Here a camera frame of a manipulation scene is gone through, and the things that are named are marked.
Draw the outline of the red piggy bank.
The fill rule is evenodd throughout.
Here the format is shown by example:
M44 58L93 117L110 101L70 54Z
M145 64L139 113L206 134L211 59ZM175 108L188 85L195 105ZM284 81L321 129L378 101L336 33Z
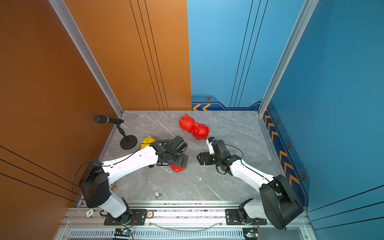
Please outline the red piggy bank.
M184 169L181 169L181 168L178 168L178 167L176 167L176 166L174 166L174 163L171 163L170 164L170 167L171 167L171 169L173 170L173 171L175 171L176 173L179 173L179 172L181 172L181 171L183 171Z
M192 133L193 128L195 127L196 123L195 120L188 116L188 114L185 114L180 120L179 120L180 128L183 131L186 131L188 133Z
M196 123L192 129L192 135L197 140L206 140L208 138L209 133L210 133L210 128L207 127L206 125L202 125L199 123Z

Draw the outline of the yellow piggy bank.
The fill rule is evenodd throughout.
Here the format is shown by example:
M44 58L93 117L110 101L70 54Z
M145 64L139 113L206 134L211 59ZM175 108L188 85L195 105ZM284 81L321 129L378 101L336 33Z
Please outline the yellow piggy bank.
M154 143L156 140L152 137L147 137L141 142L141 150L148 147L150 144Z

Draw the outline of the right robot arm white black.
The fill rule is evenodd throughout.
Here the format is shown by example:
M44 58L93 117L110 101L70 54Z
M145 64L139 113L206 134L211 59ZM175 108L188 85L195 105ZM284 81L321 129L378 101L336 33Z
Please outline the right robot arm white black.
M200 165L214 165L218 173L236 177L260 194L260 203L250 198L238 206L242 224L252 225L258 219L267 219L282 230L303 213L304 207L285 176L269 175L252 167L242 157L231 155L222 140L211 137L206 143L209 151L197 156Z

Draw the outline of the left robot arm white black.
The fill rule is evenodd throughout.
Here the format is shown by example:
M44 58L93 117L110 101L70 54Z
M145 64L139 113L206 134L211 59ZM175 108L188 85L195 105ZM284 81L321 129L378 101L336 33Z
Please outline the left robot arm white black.
M89 208L101 208L118 224L128 224L133 212L124 198L117 197L110 188L117 180L148 166L169 164L180 172L187 166L188 156L184 154L188 144L180 136L172 140L158 140L132 154L101 163L88 162L79 181L84 200Z

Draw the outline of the brass knob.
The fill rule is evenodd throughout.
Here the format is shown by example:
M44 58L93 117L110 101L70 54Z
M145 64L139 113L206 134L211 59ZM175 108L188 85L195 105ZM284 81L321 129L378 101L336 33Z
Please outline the brass knob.
M111 192L115 192L118 187L116 185L109 185L109 188Z

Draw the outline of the right circuit board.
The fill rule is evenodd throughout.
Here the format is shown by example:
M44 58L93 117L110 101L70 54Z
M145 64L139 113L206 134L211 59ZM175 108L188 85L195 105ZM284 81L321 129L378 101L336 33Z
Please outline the right circuit board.
M245 240L257 240L259 233L257 229L243 228L243 236Z

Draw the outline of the circuit board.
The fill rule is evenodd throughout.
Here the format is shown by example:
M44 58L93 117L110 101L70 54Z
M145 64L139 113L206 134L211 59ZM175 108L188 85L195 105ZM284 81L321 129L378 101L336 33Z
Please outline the circuit board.
M245 240L257 240L259 233L257 229L243 228L243 236Z
M115 229L114 238L118 240L133 240L133 234L130 229Z

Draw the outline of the left circuit board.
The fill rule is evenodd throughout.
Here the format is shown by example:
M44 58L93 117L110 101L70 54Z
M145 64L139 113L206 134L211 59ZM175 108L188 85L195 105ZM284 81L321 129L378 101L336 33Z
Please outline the left circuit board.
M115 229L114 238L118 240L133 240L133 234L130 229Z

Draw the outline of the white gear disc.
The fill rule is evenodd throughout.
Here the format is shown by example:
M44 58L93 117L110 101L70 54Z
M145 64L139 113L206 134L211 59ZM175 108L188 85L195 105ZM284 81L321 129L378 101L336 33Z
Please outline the white gear disc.
M86 211L86 218L91 218L94 215L95 211L94 209L88 209Z

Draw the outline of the silver metal post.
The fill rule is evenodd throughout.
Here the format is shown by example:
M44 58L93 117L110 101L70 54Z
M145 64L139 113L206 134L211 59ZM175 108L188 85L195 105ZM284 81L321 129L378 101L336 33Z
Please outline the silver metal post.
M162 198L162 194L159 193L159 192L155 192L155 197L157 200L161 199Z

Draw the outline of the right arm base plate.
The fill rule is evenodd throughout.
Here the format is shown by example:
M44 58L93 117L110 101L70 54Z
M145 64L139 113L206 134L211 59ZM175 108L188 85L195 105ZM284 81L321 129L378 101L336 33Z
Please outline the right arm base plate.
M255 226L264 226L267 225L266 219L250 219L246 217L243 218L243 215L240 214L239 209L225 209L226 224L229 226L235 225L255 225Z

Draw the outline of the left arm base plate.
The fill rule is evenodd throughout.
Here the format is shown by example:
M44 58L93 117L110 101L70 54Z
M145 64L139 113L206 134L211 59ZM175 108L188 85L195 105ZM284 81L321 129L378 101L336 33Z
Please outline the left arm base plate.
M147 219L147 212L145 209L133 209L130 215L123 214L118 218L112 217L110 213L101 213L101 216L105 218L105 226L143 226Z

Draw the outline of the left aluminium corner post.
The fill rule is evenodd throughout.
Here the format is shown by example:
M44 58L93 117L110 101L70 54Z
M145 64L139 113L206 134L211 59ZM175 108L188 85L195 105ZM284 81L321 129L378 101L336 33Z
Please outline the left aluminium corner post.
M123 109L117 100L112 88L110 87L104 73L102 72L97 60L95 59L91 49L89 48L85 38L83 37L79 27L72 17L66 3L60 0L49 0L49 2L59 17L61 23L65 27L71 40L75 44L77 50L81 54L89 70L93 74L107 100L109 101L111 107L117 116L120 117L123 114Z

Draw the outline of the aluminium corner post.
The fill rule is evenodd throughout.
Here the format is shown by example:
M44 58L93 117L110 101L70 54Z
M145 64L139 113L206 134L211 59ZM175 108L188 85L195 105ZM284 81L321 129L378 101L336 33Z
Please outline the aluminium corner post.
M259 117L262 117L272 100L272 97L286 71L286 68L297 48L297 45L313 15L313 12L318 4L319 0L306 0L304 1L303 7L299 13L299 16L295 22L295 25L292 29L292 32L289 36L287 44L284 48L284 51L281 55L281 58L277 64L277 67L274 71L274 74L271 78L271 81L267 87L261 105L259 107L258 113Z
M120 117L123 114L123 109L117 100L112 88L110 87L104 73L102 72L97 60L95 59L91 49L89 48L85 38L83 37L79 27L72 17L66 3L60 0L49 0L49 2L59 17L61 23L65 27L71 40L75 44L77 50L81 54L89 70L93 74L107 100L109 101L111 107L117 116Z

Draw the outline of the right aluminium corner post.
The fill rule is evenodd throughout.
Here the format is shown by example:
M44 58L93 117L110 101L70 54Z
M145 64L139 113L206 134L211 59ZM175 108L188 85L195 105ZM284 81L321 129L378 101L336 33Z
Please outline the right aluminium corner post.
M292 32L289 36L287 44L284 48L284 51L281 55L281 58L277 64L277 67L274 71L274 74L271 78L271 81L267 87L261 105L259 107L258 113L259 117L262 117L272 100L272 97L286 71L286 68L297 48L297 45L313 15L313 12L318 4L319 0L306 0L304 1L303 7L299 13L299 16L295 22L295 25L292 29Z

